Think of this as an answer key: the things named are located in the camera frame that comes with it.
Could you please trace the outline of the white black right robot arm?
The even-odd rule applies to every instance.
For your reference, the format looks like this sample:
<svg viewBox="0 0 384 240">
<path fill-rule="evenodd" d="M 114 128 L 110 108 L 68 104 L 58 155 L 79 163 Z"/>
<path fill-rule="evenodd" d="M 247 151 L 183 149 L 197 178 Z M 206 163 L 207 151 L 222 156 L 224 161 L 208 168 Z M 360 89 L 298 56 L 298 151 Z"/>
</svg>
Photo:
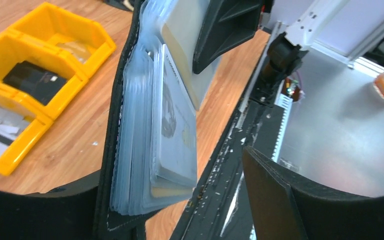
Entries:
<svg viewBox="0 0 384 240">
<path fill-rule="evenodd" d="M 346 0 L 315 0 L 307 10 L 268 45 L 267 63 L 256 77 L 254 97 L 273 106 L 281 82 L 299 69 L 304 56 Z M 227 51 L 255 36 L 274 6 L 272 0 L 211 0 L 194 49 L 192 71 L 201 73 Z"/>
</svg>

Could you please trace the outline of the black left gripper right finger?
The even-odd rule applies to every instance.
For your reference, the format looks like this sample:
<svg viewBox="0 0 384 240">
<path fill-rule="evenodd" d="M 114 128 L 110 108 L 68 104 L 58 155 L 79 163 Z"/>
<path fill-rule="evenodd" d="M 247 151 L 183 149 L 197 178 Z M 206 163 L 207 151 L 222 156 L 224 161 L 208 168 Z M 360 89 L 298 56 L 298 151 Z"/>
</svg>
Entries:
<svg viewBox="0 0 384 240">
<path fill-rule="evenodd" d="M 384 240 L 384 196 L 366 197 L 310 180 L 253 148 L 242 164 L 259 240 Z"/>
</svg>

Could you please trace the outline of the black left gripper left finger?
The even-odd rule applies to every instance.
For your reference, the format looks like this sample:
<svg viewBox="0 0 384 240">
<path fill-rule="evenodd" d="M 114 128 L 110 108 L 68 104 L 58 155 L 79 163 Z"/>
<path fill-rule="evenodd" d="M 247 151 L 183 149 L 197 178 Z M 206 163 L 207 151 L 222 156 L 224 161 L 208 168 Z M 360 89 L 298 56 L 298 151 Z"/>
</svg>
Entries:
<svg viewBox="0 0 384 240">
<path fill-rule="evenodd" d="M 97 240 L 100 171 L 46 193 L 0 191 L 0 240 Z"/>
</svg>

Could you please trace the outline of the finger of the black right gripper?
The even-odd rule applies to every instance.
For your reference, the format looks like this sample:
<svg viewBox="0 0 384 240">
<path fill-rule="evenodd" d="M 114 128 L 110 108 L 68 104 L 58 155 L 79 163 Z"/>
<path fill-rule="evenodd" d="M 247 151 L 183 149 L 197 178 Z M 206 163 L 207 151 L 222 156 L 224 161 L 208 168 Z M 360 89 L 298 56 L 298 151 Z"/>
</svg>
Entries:
<svg viewBox="0 0 384 240">
<path fill-rule="evenodd" d="M 197 38 L 192 71 L 200 74 L 215 59 L 252 39 L 263 0 L 211 0 Z"/>
</svg>

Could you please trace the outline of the black leather card holder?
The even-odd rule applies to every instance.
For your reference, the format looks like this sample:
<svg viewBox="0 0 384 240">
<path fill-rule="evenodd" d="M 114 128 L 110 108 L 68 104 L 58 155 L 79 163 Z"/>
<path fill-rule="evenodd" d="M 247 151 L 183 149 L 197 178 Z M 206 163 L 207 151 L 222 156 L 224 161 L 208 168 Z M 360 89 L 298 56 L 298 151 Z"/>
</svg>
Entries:
<svg viewBox="0 0 384 240">
<path fill-rule="evenodd" d="M 102 165 L 100 169 L 99 184 L 92 225 L 93 240 L 145 240 L 146 221 L 158 211 L 142 215 L 120 215 L 110 210 L 110 196 L 113 182 L 113 171 L 118 156 L 118 144 L 121 133 L 121 117 L 124 106 L 124 77 L 123 71 L 138 41 L 140 29 L 140 9 L 144 0 L 136 0 L 132 13 L 130 30 L 121 51 L 115 72 L 111 91 L 108 122 L 103 149 Z"/>
</svg>

